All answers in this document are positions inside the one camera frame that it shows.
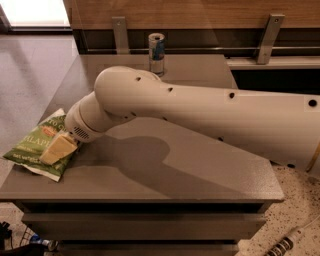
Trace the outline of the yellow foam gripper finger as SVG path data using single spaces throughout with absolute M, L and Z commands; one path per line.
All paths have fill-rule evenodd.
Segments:
M 77 140 L 70 133 L 59 132 L 43 151 L 39 160 L 44 164 L 53 165 L 73 153 L 77 148 Z

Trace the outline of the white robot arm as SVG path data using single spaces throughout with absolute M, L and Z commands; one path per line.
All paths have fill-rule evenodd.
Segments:
M 158 118 L 306 172 L 320 168 L 320 97 L 174 85 L 113 66 L 67 112 L 66 130 L 84 143 L 138 117 Z

